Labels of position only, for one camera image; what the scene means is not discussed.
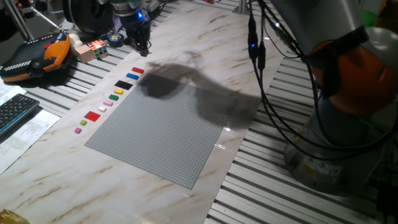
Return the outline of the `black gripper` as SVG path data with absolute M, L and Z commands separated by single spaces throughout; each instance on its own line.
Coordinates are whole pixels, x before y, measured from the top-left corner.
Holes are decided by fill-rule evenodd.
M 149 55 L 150 43 L 150 19 L 146 11 L 137 11 L 130 16 L 120 17 L 120 21 L 126 30 L 126 44 L 132 43 L 132 48 L 142 57 Z

